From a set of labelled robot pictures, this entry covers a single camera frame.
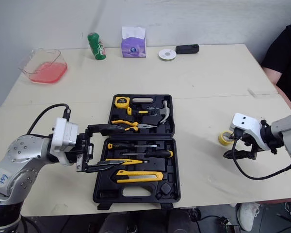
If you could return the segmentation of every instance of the red liquid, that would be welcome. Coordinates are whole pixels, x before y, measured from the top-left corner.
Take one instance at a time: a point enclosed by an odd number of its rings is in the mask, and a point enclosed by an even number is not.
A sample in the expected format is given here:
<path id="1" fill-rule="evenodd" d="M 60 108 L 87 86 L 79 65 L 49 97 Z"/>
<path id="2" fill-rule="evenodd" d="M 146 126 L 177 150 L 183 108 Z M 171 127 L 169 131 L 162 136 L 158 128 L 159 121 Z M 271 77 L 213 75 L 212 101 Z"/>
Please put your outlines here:
<path id="1" fill-rule="evenodd" d="M 60 80 L 66 70 L 66 63 L 45 62 L 35 70 L 36 74 L 32 74 L 29 78 L 36 83 L 55 83 Z"/>

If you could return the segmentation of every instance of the roll of tape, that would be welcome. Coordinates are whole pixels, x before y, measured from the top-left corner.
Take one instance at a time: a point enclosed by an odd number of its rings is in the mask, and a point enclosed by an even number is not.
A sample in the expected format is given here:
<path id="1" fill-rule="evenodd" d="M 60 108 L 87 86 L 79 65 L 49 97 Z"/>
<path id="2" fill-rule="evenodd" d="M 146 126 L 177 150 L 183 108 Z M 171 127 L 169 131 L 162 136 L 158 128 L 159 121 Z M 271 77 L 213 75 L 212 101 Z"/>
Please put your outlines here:
<path id="1" fill-rule="evenodd" d="M 169 50 L 169 49 L 164 49 L 159 51 L 159 57 L 163 60 L 163 61 L 171 61 L 174 60 L 176 57 L 176 52 L 173 50 Z"/>
<path id="2" fill-rule="evenodd" d="M 229 138 L 232 134 L 233 134 L 233 132 L 231 132 L 231 131 L 224 131 L 223 133 L 221 133 L 219 135 L 219 142 L 224 146 L 227 146 L 227 145 L 233 143 L 234 139 Z"/>

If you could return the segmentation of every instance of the hammer head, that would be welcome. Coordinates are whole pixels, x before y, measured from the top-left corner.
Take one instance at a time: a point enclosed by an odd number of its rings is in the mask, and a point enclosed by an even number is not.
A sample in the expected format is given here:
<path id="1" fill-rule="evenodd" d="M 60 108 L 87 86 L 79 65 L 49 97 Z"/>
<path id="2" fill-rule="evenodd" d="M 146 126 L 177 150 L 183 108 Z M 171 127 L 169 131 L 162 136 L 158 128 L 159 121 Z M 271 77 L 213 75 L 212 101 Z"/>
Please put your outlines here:
<path id="1" fill-rule="evenodd" d="M 160 124 L 164 124 L 169 117 L 170 108 L 167 107 L 167 101 L 163 101 L 164 107 L 160 109 L 160 115 L 165 115 L 165 117 L 160 121 Z"/>

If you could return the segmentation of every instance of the white wall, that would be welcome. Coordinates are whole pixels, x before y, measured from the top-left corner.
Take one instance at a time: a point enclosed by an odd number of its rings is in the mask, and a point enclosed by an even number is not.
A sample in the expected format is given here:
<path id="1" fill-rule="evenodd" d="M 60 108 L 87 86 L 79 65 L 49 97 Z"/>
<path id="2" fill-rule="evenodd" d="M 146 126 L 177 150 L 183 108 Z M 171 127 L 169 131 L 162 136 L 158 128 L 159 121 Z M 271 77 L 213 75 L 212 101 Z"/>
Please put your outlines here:
<path id="1" fill-rule="evenodd" d="M 288 24 L 291 0 L 0 0 L 0 105 L 31 49 L 88 47 L 92 31 L 106 47 L 122 25 L 146 27 L 148 46 L 245 43 L 260 61 Z"/>

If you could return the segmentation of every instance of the table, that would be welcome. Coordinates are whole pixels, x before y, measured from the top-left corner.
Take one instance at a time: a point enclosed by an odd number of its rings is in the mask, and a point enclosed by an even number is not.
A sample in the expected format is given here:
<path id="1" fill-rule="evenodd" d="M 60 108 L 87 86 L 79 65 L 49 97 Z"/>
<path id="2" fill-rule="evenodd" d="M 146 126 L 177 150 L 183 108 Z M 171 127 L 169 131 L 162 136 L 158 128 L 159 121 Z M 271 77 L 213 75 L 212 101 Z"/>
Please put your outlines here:
<path id="1" fill-rule="evenodd" d="M 63 50 L 69 68 L 57 84 L 33 84 L 21 75 L 0 108 L 0 159 L 9 144 L 51 104 L 68 103 L 72 110 L 70 121 L 78 123 L 82 132 L 88 124 L 107 122 L 114 94 L 167 93 L 173 96 L 181 183 L 181 200 L 174 203 L 175 207 L 291 198 L 291 170 L 265 181 L 249 180 L 232 160 L 223 158 L 231 146 L 222 146 L 217 140 L 218 134 L 228 129 L 235 112 L 265 118 L 269 123 L 291 114 L 246 47 L 201 46 L 199 54 L 178 56 L 171 62 L 156 57 L 160 49 L 147 48 L 146 59 L 121 58 L 119 48 L 107 49 L 107 60 L 102 62 L 92 60 L 90 50 Z M 50 111 L 34 132 L 48 134 L 61 114 L 61 109 Z M 104 140 L 94 135 L 92 163 L 100 159 Z M 290 162 L 284 148 L 278 150 L 278 155 L 264 151 L 255 161 L 239 161 L 253 176 L 270 174 Z M 95 179 L 94 173 L 76 173 L 75 166 L 44 166 L 22 214 L 99 213 L 98 204 L 92 201 Z M 159 207 L 153 203 L 115 203 L 109 212 Z"/>

